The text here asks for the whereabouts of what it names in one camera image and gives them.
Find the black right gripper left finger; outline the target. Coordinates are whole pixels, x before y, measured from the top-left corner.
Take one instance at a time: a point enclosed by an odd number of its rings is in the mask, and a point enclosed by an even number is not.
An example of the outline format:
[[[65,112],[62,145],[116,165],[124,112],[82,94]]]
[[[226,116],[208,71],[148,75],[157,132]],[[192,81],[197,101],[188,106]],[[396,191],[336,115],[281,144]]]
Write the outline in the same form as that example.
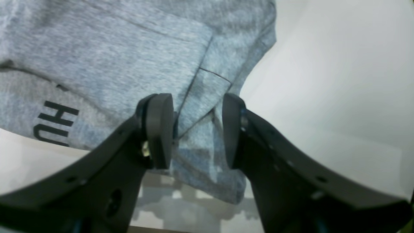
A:
[[[125,233],[147,170],[168,169],[171,94],[152,94],[104,142],[65,169],[1,196],[1,228],[21,233]]]

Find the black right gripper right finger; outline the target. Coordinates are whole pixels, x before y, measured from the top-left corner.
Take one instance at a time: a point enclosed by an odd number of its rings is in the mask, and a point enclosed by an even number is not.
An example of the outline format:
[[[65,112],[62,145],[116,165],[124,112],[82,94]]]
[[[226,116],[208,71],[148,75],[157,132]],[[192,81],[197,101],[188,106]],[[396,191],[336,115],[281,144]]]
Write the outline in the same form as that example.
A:
[[[412,220],[410,202],[316,162],[235,94],[222,123],[227,164],[250,181],[265,233],[396,233]]]

